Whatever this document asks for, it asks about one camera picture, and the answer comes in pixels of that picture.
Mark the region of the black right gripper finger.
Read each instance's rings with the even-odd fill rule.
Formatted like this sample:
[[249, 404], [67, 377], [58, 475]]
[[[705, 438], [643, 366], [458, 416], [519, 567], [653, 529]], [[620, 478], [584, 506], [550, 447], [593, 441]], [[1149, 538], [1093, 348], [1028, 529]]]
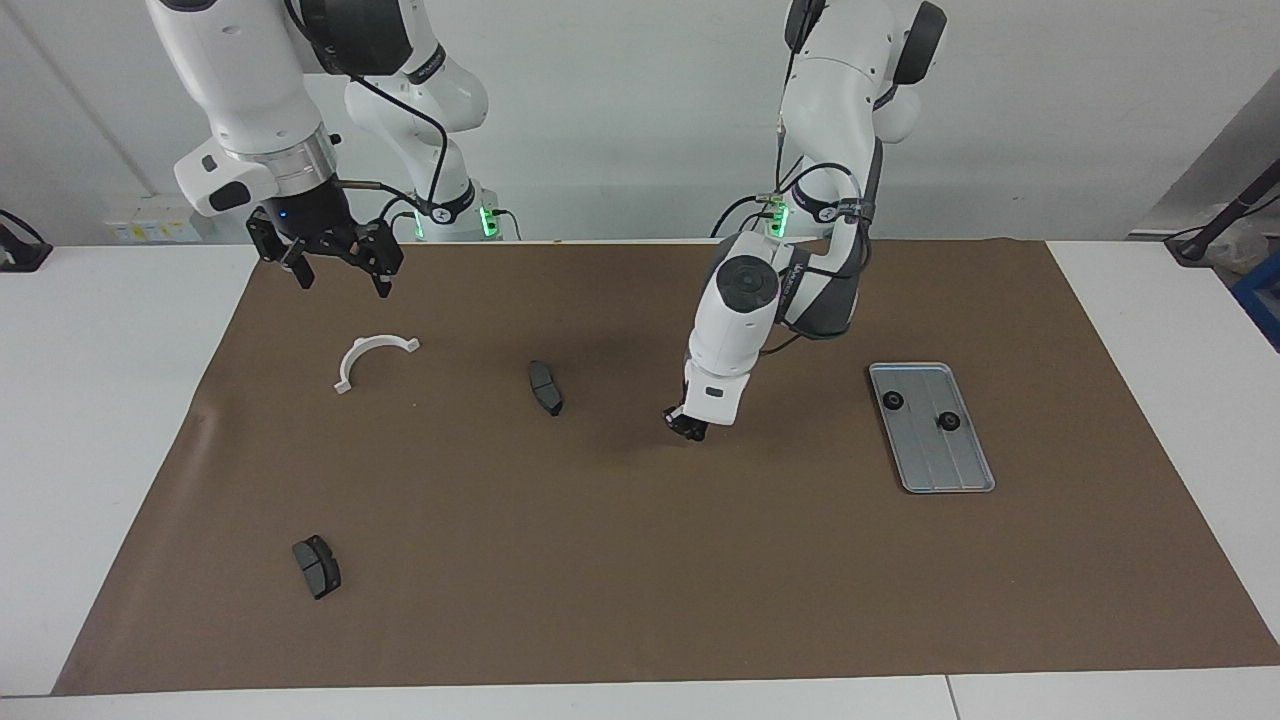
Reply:
[[312, 287], [315, 273], [306, 258], [305, 243], [287, 243], [268, 211], [252, 211], [246, 219], [246, 231], [262, 263], [276, 264], [291, 273], [302, 290]]
[[393, 229], [385, 222], [339, 225], [333, 231], [333, 249], [348, 265], [367, 274], [380, 299], [388, 299], [404, 260]]

